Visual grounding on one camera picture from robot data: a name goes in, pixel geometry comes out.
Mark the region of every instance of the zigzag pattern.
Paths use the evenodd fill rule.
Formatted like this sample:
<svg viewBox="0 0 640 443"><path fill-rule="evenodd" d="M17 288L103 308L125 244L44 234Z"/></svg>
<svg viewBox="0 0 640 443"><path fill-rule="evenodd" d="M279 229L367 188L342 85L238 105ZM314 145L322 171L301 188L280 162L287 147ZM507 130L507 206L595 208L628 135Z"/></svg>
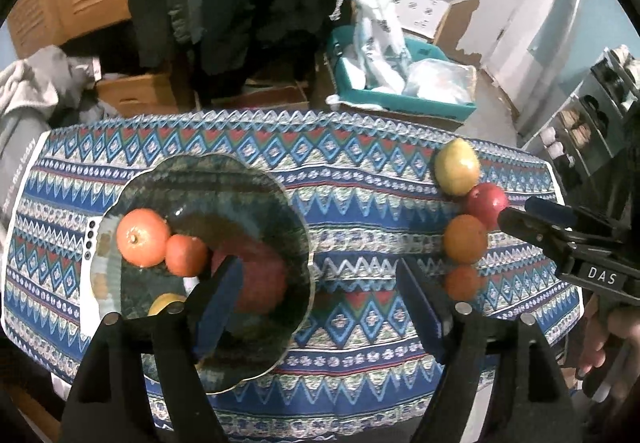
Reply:
<svg viewBox="0 0 640 443"><path fill-rule="evenodd" d="M318 280L313 311L282 364L210 398L226 431L232 439L324 438L419 415L441 369L417 338L395 274L398 264L416 264L434 279L449 270L440 236L458 207L439 194L430 163L453 137L357 114L262 110L117 118L52 131L10 233L9 336L70 381L88 344L78 329L78 284L89 218L168 156L224 152L269 171L285 189L310 228ZM482 180L505 188L511 204L522 206L530 195L554 199L543 162L472 143ZM534 312L549 340L576 321L575 288L555 279L539 249L495 232L479 268L487 286L475 306L485 314ZM159 384L146 383L156 422L170 426Z"/></svg>

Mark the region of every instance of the bolt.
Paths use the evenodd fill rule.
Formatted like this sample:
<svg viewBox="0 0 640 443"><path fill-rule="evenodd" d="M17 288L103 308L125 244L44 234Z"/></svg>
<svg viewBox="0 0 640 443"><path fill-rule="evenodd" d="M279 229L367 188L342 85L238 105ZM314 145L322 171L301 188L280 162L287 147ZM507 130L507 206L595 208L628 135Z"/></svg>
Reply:
<svg viewBox="0 0 640 443"><path fill-rule="evenodd" d="M107 313L102 319L102 321L108 326L113 326L118 320L120 320L120 314L115 311Z"/></svg>
<svg viewBox="0 0 640 443"><path fill-rule="evenodd" d="M184 304L180 301L176 301L176 302L171 302L171 304L169 304L166 307L166 312L169 313L170 315L177 315L178 313L182 313L183 309L184 309Z"/></svg>
<svg viewBox="0 0 640 443"><path fill-rule="evenodd" d="M473 308L466 302L458 302L456 304L456 311L461 315L470 315Z"/></svg>
<svg viewBox="0 0 640 443"><path fill-rule="evenodd" d="M522 320L527 326L532 326L536 323L536 318L531 313L523 313L520 316L520 320Z"/></svg>

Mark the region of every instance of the white cardboard box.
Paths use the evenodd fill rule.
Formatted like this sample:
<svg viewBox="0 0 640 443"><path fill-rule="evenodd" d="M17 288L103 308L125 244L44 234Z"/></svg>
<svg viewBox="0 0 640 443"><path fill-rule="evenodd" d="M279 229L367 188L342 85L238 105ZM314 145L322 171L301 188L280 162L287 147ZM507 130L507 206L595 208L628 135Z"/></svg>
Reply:
<svg viewBox="0 0 640 443"><path fill-rule="evenodd" d="M434 38L453 0L399 0L396 6L402 29Z"/></svg>

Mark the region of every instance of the citrus fruit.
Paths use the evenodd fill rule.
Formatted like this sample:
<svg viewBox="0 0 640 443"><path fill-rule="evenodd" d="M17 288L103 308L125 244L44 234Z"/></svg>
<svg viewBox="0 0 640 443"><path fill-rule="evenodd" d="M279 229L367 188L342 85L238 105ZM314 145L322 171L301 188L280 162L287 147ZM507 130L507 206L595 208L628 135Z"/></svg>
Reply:
<svg viewBox="0 0 640 443"><path fill-rule="evenodd" d="M116 230L116 245L125 261L151 267L164 261L169 225L148 208L137 208L122 218Z"/></svg>
<svg viewBox="0 0 640 443"><path fill-rule="evenodd" d="M444 278L444 289L455 301L469 302L476 298L482 278L473 266L458 266Z"/></svg>
<svg viewBox="0 0 640 443"><path fill-rule="evenodd" d="M480 219L487 230L498 230L498 216L507 206L507 194L493 183L476 185L466 196L466 213Z"/></svg>
<svg viewBox="0 0 640 443"><path fill-rule="evenodd" d="M456 263L476 263L488 245L486 228L474 216L455 217L444 231L442 245L445 253Z"/></svg>
<svg viewBox="0 0 640 443"><path fill-rule="evenodd" d="M184 302L187 297L178 295L177 293L162 293L149 308L149 316L157 315L164 308L166 308L171 302Z"/></svg>
<svg viewBox="0 0 640 443"><path fill-rule="evenodd" d="M196 277L208 259L209 248L202 239L176 233L166 242L164 263L176 277Z"/></svg>
<svg viewBox="0 0 640 443"><path fill-rule="evenodd" d="M227 255L235 255L243 264L244 281L236 312L264 315L282 302L287 290L287 268L273 248L247 235L225 239L213 252L212 273Z"/></svg>
<svg viewBox="0 0 640 443"><path fill-rule="evenodd" d="M464 196L480 178L476 151L462 138L449 141L438 152L434 168L438 185L450 196Z"/></svg>

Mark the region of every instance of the teal bin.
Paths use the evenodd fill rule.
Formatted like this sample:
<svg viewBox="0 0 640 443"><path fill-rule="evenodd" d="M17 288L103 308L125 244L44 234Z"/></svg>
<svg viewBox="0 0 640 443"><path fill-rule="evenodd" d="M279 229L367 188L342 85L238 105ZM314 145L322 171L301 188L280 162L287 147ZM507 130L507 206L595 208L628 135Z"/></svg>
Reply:
<svg viewBox="0 0 640 443"><path fill-rule="evenodd" d="M404 39L414 62L425 58L449 60L437 46L413 37L405 36ZM460 122L465 121L475 111L475 103L459 105L456 103L432 102L416 96L402 96L368 89L353 89L343 62L338 62L338 59L342 56L343 49L351 43L353 43L353 26L341 26L334 29L327 42L327 58L334 72L335 85L341 100L351 103L377 103L395 112L437 116Z"/></svg>

